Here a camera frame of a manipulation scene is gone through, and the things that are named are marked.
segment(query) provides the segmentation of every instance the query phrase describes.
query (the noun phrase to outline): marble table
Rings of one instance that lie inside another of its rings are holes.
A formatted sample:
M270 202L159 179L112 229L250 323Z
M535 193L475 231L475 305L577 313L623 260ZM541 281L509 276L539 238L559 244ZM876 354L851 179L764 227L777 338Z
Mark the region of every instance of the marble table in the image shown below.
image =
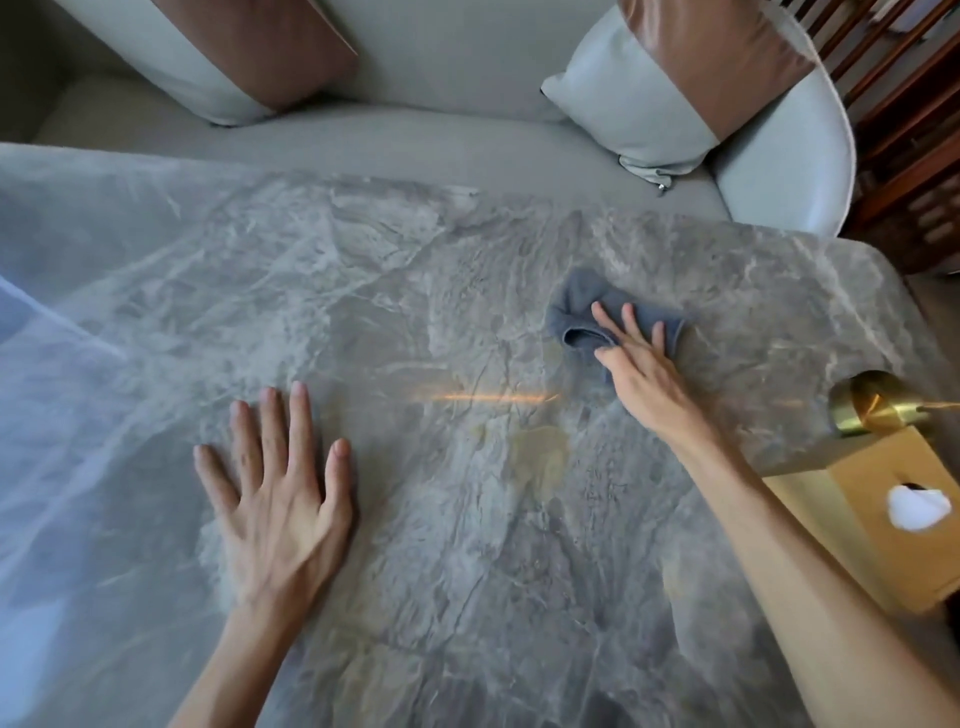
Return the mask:
M859 243L0 146L0 724L165 723L229 600L191 446L302 378L361 521L264 725L806 725L689 478L545 336L575 264L687 312L678 365L759 467L839 377L957 395Z

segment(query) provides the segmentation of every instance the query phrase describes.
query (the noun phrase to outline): sofa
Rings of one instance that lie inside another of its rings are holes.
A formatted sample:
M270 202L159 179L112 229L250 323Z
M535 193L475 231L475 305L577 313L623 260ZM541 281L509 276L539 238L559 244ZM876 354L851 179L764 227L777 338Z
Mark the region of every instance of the sofa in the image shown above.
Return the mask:
M299 109L242 128L194 116L45 2L44 23L69 82L29 141L454 183L837 234L850 204L853 144L822 65L665 192L564 120L540 84L564 69L611 2L325 0L324 11L359 52L358 72ZM783 23L796 44L812 48L786 13Z

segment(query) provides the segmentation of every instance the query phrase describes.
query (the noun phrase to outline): wooden railing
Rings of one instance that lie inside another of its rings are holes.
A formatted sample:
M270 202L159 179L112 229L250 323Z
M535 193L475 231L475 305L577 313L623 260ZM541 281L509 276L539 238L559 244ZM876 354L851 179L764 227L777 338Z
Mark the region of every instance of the wooden railing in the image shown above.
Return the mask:
M960 0L895 0L880 17L877 0L781 4L814 37L854 123L858 194L844 235L904 273L960 254Z

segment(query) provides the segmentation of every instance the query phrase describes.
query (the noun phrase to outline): sofa armrest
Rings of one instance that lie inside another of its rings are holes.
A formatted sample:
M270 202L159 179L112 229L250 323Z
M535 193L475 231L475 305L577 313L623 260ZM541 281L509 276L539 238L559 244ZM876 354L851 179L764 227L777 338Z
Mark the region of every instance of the sofa armrest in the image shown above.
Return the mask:
M796 29L809 41L799 24ZM850 209L856 151L823 65L727 140L708 165L736 222L839 234Z

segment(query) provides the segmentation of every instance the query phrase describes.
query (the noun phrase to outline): pillow with brown stripe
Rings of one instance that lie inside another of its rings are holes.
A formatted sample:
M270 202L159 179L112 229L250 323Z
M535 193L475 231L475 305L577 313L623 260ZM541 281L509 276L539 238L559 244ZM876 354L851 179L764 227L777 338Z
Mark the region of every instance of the pillow with brown stripe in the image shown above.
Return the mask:
M541 90L626 169L669 187L814 68L760 3L619 0Z
M56 0L204 119L238 126L288 109L356 66L314 0Z

